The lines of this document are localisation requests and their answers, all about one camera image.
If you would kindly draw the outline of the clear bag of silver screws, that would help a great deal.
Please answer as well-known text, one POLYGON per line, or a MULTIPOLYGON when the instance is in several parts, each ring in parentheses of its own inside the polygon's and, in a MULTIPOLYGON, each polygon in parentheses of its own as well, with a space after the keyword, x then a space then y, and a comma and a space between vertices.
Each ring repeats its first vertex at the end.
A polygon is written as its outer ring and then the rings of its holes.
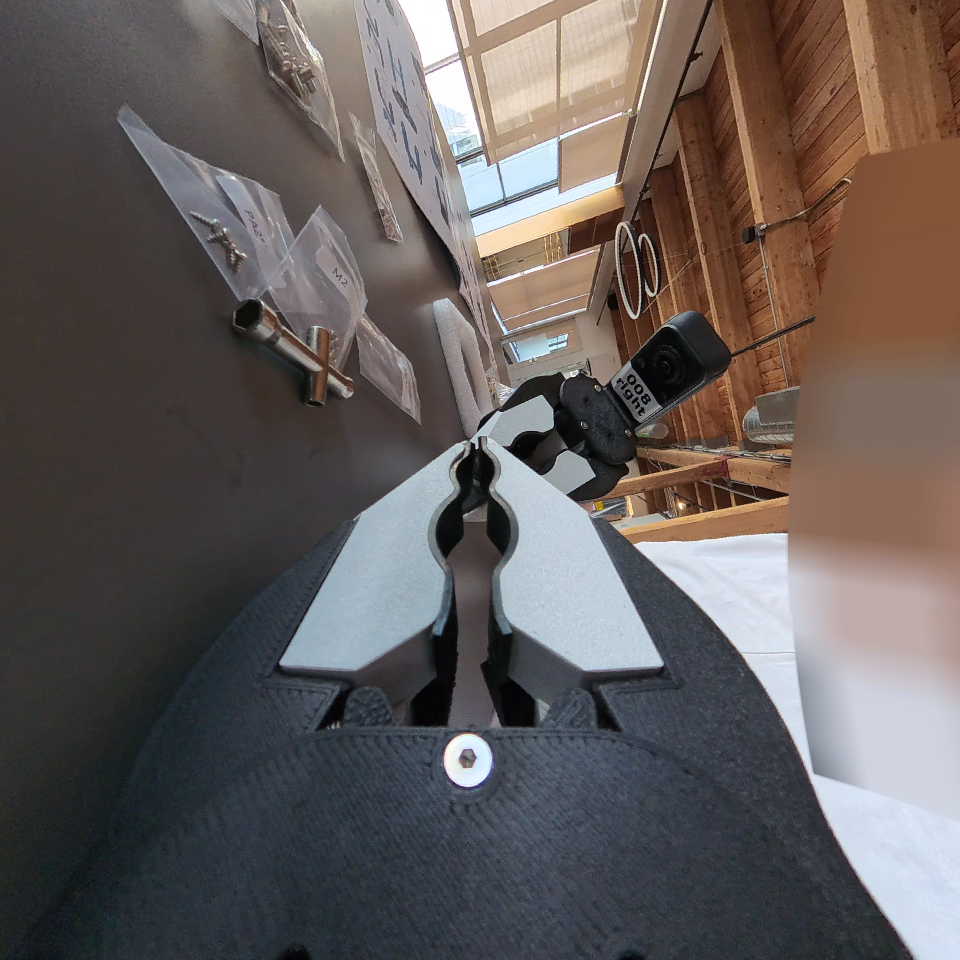
POLYGON ((311 122, 331 141, 344 160, 341 132, 323 58, 309 39, 293 5, 256 1, 261 47, 273 78, 311 122))

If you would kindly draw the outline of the clear bag of small nuts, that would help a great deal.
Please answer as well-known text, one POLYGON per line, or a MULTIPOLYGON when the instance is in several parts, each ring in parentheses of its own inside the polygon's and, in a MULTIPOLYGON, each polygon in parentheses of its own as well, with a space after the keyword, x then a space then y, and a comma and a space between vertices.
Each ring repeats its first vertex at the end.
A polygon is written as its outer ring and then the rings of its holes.
POLYGON ((364 282, 345 234, 318 206, 270 278, 273 301, 306 340, 312 327, 331 334, 333 363, 345 362, 366 303, 364 282))

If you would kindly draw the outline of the narrow clear plastic bag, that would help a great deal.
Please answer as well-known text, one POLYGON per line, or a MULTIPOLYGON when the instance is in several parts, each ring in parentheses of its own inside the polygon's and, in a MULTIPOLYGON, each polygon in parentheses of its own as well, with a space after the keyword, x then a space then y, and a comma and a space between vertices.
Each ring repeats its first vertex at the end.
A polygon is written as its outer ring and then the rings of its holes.
POLYGON ((349 117, 354 139, 381 218, 383 232, 391 242, 402 243, 403 236, 400 223, 379 169, 376 133, 371 127, 364 125, 353 113, 350 113, 349 117))

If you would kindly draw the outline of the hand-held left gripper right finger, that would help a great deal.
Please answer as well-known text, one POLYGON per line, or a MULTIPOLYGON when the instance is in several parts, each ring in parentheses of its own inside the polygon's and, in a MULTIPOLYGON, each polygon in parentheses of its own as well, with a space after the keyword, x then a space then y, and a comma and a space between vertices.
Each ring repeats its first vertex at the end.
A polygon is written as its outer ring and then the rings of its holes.
POLYGON ((666 666, 608 546, 618 539, 491 439, 478 441, 491 579, 482 665, 502 726, 534 726, 536 702, 611 682, 666 687, 666 666))

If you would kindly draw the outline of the white foam block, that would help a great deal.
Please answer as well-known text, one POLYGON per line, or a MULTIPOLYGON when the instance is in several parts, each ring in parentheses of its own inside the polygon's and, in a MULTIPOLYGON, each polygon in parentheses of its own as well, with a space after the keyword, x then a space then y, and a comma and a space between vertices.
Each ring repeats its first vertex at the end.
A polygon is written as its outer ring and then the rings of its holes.
POLYGON ((476 331, 448 298, 433 303, 438 336, 465 436, 494 412, 476 331))

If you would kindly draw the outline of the printed instruction sheet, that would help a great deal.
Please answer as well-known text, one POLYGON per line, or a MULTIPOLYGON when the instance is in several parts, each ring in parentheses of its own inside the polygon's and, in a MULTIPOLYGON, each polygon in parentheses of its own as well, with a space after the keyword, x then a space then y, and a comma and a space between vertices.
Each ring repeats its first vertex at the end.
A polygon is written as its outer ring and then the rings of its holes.
POLYGON ((454 194, 453 176, 442 155, 446 142, 436 131, 426 74, 399 2, 355 1, 375 128, 415 203, 449 248, 488 353, 495 350, 488 329, 475 241, 464 200, 454 194))

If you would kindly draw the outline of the silver cross wrench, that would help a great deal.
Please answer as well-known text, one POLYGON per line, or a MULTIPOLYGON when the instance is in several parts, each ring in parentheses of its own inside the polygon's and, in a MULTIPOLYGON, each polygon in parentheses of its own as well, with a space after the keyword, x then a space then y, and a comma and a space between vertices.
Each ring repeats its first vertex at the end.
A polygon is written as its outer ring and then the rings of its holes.
POLYGON ((309 327, 303 341, 284 325, 276 311, 253 298, 236 307, 231 325, 238 334, 263 345, 304 373, 306 404, 323 406, 329 394, 340 400, 354 395, 354 380, 331 362, 329 330, 309 327))

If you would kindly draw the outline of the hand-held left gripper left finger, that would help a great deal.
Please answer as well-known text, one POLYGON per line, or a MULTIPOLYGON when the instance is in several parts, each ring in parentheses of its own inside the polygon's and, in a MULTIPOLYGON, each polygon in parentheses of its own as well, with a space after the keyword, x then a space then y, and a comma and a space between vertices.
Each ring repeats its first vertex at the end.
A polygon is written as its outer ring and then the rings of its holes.
POLYGON ((476 448, 454 445, 356 519, 279 665, 376 687, 413 724, 447 724, 457 668, 450 552, 476 448))

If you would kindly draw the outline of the tall window with blinds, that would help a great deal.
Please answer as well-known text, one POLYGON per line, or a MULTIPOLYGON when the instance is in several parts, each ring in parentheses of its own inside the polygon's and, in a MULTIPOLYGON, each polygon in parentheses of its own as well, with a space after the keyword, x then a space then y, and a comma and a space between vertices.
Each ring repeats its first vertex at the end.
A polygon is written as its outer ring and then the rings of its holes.
POLYGON ((503 332, 585 309, 664 2, 404 1, 503 332))

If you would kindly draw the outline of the flat clear labelled bag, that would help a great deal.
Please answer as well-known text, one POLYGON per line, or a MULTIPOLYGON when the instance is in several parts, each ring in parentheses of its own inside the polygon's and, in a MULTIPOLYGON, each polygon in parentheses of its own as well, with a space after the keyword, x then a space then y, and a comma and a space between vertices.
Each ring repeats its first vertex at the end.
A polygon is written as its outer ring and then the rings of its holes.
POLYGON ((422 407, 414 367, 409 359, 363 315, 356 328, 361 374, 418 424, 422 407))

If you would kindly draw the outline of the wooden railing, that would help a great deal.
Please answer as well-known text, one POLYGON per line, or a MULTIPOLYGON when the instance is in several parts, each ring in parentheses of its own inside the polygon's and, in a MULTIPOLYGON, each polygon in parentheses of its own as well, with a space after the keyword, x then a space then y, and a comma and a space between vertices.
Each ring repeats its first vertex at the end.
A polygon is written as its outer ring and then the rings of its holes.
POLYGON ((671 491, 686 499, 671 518, 623 531, 633 544, 698 542, 786 533, 791 455, 787 450, 744 452, 639 447, 645 473, 622 479, 613 498, 641 496, 652 505, 671 491))

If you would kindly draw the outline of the metal conduit pipe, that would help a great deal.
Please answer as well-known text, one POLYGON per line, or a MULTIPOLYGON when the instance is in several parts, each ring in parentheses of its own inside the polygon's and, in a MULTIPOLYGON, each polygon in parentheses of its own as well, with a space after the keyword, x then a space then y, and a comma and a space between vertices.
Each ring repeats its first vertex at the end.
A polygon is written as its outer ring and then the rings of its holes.
POLYGON ((821 197, 817 198, 808 208, 798 211, 791 216, 783 218, 775 222, 757 222, 751 224, 750 226, 744 228, 741 233, 741 241, 745 245, 749 245, 759 240, 766 232, 774 227, 784 226, 788 223, 806 219, 810 214, 816 211, 819 207, 822 206, 828 199, 832 198, 839 190, 846 186, 852 184, 852 179, 849 176, 841 177, 837 180, 833 186, 827 189, 821 197))

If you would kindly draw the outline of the metal air duct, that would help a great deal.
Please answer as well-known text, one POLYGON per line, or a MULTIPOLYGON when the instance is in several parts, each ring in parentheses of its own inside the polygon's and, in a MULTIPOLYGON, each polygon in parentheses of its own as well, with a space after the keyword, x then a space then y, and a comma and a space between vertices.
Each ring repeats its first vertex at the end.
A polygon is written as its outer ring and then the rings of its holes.
POLYGON ((742 421, 744 437, 763 445, 791 448, 800 390, 796 386, 757 396, 742 421))

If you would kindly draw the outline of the dark metal tie rod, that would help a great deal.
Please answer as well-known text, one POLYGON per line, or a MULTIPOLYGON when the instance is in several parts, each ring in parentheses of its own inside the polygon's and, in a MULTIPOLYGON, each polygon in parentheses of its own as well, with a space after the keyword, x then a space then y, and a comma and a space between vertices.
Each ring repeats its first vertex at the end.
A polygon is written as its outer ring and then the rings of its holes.
POLYGON ((798 330, 800 330, 800 329, 802 329, 802 328, 805 328, 805 327, 807 327, 808 325, 814 323, 815 320, 816 320, 816 318, 817 318, 817 317, 816 317, 816 314, 813 314, 813 315, 810 315, 810 316, 808 316, 808 317, 805 317, 805 318, 803 318, 803 319, 801 319, 801 320, 797 320, 797 321, 795 321, 795 322, 787 325, 786 327, 783 327, 783 328, 778 329, 778 330, 774 330, 774 332, 772 332, 772 333, 770 333, 770 334, 767 334, 766 336, 761 337, 761 338, 759 338, 759 339, 757 339, 757 340, 755 340, 755 341, 753 341, 753 342, 751 342, 751 343, 749 343, 749 344, 747 344, 747 345, 745 345, 745 346, 743 346, 743 347, 741 347, 741 348, 733 351, 733 352, 730 354, 730 358, 736 358, 736 357, 738 357, 738 356, 740 356, 740 355, 742 355, 742 354, 748 354, 748 353, 750 353, 750 352, 753 352, 753 351, 755 351, 755 350, 758 350, 759 348, 761 348, 761 347, 763 347, 763 346, 766 346, 767 344, 770 344, 770 343, 772 343, 772 342, 778 341, 778 340, 780 340, 781 338, 786 337, 788 334, 793 333, 793 332, 796 332, 796 331, 798 331, 798 330))

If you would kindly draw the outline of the dark grey desk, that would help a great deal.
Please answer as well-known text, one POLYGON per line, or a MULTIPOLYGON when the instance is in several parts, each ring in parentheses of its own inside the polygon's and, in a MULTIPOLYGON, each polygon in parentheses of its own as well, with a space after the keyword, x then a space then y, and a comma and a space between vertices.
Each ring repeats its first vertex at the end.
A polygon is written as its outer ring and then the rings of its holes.
POLYGON ((447 248, 372 125, 353 2, 296 2, 345 161, 210 2, 2 2, 2 958, 99 841, 165 704, 318 540, 463 436, 432 303, 447 248), (302 378, 236 336, 236 298, 119 126, 258 181, 345 233, 367 313, 412 361, 421 424, 347 365, 302 378))

